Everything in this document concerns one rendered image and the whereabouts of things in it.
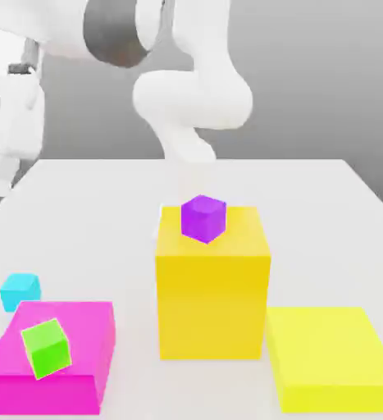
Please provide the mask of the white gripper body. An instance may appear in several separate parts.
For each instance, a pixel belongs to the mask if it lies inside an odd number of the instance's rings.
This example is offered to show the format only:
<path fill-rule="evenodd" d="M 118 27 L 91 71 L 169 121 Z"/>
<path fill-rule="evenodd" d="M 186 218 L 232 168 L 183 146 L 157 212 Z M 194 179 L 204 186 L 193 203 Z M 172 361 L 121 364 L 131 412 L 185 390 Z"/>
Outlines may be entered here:
<path fill-rule="evenodd" d="M 43 147 L 44 92 L 35 74 L 0 76 L 0 154 L 35 160 Z"/>

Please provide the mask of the small cyan cube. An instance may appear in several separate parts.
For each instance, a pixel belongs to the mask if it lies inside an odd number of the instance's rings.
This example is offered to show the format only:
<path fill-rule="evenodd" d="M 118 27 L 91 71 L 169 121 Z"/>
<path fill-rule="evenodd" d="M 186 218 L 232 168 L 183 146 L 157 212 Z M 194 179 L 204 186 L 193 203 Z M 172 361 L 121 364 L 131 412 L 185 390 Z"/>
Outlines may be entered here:
<path fill-rule="evenodd" d="M 22 301 L 41 300 L 39 277 L 32 273 L 12 273 L 0 288 L 4 310 L 14 313 Z"/>

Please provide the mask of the small green cube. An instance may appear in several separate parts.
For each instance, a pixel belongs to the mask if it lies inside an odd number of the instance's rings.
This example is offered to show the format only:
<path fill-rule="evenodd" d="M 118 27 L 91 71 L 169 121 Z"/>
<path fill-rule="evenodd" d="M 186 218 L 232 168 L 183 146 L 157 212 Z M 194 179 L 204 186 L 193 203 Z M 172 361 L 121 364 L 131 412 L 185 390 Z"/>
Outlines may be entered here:
<path fill-rule="evenodd" d="M 36 380 L 72 364 L 69 340 L 56 318 L 25 328 L 21 338 Z"/>

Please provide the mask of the small purple cube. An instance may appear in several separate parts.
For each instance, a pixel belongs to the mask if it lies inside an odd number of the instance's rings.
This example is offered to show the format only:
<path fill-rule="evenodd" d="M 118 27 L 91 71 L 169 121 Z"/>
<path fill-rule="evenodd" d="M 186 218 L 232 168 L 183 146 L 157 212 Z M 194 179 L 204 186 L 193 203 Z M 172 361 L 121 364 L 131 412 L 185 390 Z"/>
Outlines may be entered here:
<path fill-rule="evenodd" d="M 180 206 L 181 233 L 209 244 L 226 230 L 226 202 L 198 195 Z"/>

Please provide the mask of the large magenta box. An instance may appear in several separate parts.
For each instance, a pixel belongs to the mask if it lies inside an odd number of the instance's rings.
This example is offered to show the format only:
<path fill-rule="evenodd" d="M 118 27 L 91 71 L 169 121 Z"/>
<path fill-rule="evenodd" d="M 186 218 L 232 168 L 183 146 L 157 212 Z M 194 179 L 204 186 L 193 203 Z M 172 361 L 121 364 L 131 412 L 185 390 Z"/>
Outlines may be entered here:
<path fill-rule="evenodd" d="M 72 364 L 36 380 L 21 331 L 56 318 Z M 0 415 L 97 415 L 116 342 L 110 302 L 23 301 L 0 339 Z"/>

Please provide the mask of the large tall golden yellow box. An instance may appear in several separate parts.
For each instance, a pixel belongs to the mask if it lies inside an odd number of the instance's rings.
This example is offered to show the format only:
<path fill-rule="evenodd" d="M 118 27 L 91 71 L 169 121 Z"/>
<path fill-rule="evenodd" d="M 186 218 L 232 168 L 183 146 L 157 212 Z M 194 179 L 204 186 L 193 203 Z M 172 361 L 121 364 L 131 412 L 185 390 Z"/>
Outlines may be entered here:
<path fill-rule="evenodd" d="M 230 207 L 209 244 L 182 235 L 180 209 L 165 207 L 155 255 L 163 360 L 257 360 L 271 267 L 258 210 Z"/>

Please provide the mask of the large flat lemon yellow box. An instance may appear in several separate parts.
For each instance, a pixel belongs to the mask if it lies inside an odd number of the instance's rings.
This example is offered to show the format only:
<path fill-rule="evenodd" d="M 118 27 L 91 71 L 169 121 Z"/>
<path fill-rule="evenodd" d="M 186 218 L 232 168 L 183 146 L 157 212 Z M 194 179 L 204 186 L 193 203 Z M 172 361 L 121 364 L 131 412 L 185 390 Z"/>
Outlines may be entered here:
<path fill-rule="evenodd" d="M 383 413 L 383 344 L 359 307 L 270 307 L 266 342 L 284 413 Z"/>

